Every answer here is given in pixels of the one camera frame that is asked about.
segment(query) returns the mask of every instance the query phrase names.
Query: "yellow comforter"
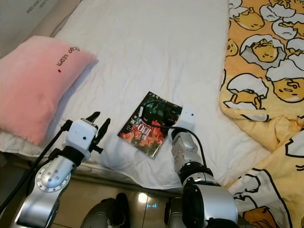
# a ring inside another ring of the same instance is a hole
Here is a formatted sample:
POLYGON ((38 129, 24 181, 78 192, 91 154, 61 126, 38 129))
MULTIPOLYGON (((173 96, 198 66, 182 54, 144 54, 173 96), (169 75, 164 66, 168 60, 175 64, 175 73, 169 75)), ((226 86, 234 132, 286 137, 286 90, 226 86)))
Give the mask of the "yellow comforter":
POLYGON ((272 154, 229 191, 257 228, 304 226, 304 0, 230 0, 220 107, 272 154))

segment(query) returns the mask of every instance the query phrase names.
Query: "book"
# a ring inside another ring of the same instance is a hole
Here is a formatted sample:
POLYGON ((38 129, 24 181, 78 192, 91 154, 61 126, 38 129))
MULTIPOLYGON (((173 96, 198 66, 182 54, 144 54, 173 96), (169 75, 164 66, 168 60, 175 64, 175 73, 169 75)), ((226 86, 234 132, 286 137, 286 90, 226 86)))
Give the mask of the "book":
POLYGON ((142 118, 149 124, 172 126, 178 120, 181 110, 180 106, 148 92, 120 130, 118 136, 149 157, 155 158, 168 135, 169 129, 149 126, 144 123, 142 118))

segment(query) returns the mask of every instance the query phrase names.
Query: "white bed sheet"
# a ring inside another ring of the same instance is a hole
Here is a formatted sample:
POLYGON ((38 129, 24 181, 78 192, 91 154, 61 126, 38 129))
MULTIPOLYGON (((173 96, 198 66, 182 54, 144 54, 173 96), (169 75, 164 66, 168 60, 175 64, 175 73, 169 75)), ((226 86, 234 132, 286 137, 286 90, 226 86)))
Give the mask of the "white bed sheet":
MULTIPOLYGON (((180 187, 168 140, 155 160, 117 135, 148 91, 196 110, 199 136, 215 179, 228 185, 269 152, 219 109, 228 30, 228 2, 223 0, 83 0, 56 38, 97 55, 63 96, 46 142, 62 124, 93 111, 111 124, 100 146, 84 164, 90 172, 105 167, 153 189, 180 187)), ((54 147, 61 148, 64 137, 54 147)), ((1 150, 36 157, 40 147, 6 132, 1 150)))

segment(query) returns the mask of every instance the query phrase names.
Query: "floor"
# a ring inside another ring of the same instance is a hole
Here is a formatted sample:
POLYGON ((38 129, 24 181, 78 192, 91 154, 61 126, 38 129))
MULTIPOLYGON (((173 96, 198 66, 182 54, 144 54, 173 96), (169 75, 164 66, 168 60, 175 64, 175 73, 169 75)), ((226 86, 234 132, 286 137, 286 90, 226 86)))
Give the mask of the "floor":
MULTIPOLYGON (((1 169, 0 199, 5 199, 25 170, 6 165, 1 169)), ((25 187, 9 204, 0 218, 0 227, 10 227, 14 214, 24 199, 25 187)), ((142 190, 132 190, 122 186, 94 183, 71 179, 66 191, 60 198, 60 207, 52 228, 79 228, 89 210, 102 199, 115 198, 123 192, 127 195, 130 206, 132 228, 165 228, 164 210, 167 196, 142 190)))

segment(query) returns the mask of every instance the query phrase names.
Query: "pink pillow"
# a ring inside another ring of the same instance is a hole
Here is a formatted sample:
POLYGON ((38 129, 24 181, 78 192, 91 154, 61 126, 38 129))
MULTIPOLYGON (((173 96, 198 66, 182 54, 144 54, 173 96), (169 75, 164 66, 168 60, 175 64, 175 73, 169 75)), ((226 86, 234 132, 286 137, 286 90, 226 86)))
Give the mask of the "pink pillow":
POLYGON ((62 95, 95 55, 34 36, 0 60, 0 128, 39 145, 62 95))

